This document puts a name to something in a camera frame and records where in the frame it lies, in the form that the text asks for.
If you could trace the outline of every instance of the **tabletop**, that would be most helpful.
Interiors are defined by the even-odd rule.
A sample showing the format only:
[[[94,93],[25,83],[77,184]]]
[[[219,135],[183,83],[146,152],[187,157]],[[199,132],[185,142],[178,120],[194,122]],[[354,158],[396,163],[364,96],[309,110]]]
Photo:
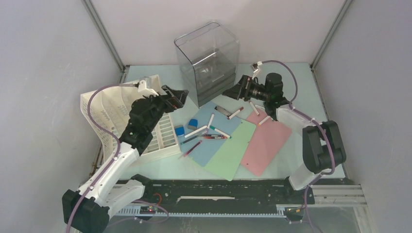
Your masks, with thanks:
[[[319,121],[326,121],[326,115],[309,64],[286,63],[286,65],[295,74],[299,87],[297,98],[293,102],[294,106]],[[259,80],[263,82],[266,75],[271,72],[282,75],[284,84],[283,92],[285,97],[290,100],[295,93],[295,86],[290,73],[279,64],[264,64],[261,66],[261,72],[258,75]],[[130,66],[125,82],[138,80],[144,76],[152,76],[155,74],[160,76],[162,85],[168,85],[172,89],[185,89],[179,65]],[[240,80],[243,74],[252,76],[250,64],[238,65],[236,83]],[[248,102],[233,100],[222,95],[216,97],[212,101],[230,112],[234,112],[244,106],[244,110],[237,115],[241,119],[246,119],[253,111]],[[255,99],[252,99],[251,101],[263,106],[262,101]],[[187,124],[198,110],[197,106],[190,98],[188,98],[182,109],[171,113],[173,124]],[[141,174],[150,179],[221,179],[191,162],[189,159],[178,160],[179,156],[180,154],[172,155],[139,166],[131,166],[123,173],[121,178],[129,179],[135,174]],[[239,165],[234,179],[284,179],[292,175],[302,163],[302,137],[298,133],[293,132],[262,175],[255,176],[245,167]],[[336,167],[334,174],[326,176],[325,178],[344,177],[345,174],[342,165],[339,165]]]

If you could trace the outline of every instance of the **gray container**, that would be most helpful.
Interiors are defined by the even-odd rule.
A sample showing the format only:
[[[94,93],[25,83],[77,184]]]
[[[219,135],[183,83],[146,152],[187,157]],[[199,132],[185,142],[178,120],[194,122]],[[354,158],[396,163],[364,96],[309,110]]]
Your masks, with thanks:
[[[202,106],[235,84],[239,40],[218,22],[174,40],[189,97]]]

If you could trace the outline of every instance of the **blue eraser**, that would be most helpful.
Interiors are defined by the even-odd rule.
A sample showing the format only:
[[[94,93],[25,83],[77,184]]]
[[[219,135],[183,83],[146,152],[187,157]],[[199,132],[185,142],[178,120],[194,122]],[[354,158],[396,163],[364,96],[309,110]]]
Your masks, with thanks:
[[[188,124],[188,129],[190,129],[190,130],[196,130],[197,129],[197,120],[196,119],[190,119],[189,124]]]
[[[179,136],[183,136],[185,135],[185,128],[183,128],[183,125],[178,125],[174,128],[174,131],[176,132],[176,135]]]

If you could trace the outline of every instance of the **white plastic basket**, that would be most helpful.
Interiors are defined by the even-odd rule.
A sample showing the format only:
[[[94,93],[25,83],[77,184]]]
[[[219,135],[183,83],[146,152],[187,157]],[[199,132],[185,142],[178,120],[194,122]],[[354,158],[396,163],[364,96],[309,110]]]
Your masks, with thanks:
[[[160,92],[161,84],[159,76],[153,75],[149,78],[152,81],[151,88],[156,92]],[[87,103],[94,92],[95,91],[91,91],[81,94],[80,105],[83,115],[93,127],[103,144],[103,159],[106,160],[116,148],[116,141],[112,136],[98,129],[87,115]],[[140,98],[142,98],[142,96],[137,92],[137,88],[120,86],[110,87],[101,91],[94,97],[90,106],[90,112],[93,119],[95,119],[99,125],[111,131],[117,137],[120,137],[129,121],[129,112],[132,103]],[[180,153],[180,146],[169,114],[163,115],[152,131],[152,135],[153,140],[132,166]]]

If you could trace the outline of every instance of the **green paper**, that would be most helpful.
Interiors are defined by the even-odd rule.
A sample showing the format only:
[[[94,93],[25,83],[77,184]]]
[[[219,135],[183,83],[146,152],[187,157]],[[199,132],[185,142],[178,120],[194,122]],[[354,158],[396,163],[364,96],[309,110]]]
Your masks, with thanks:
[[[235,176],[242,157],[255,132],[256,125],[242,120],[218,152],[206,164],[205,169],[211,173],[231,181]]]

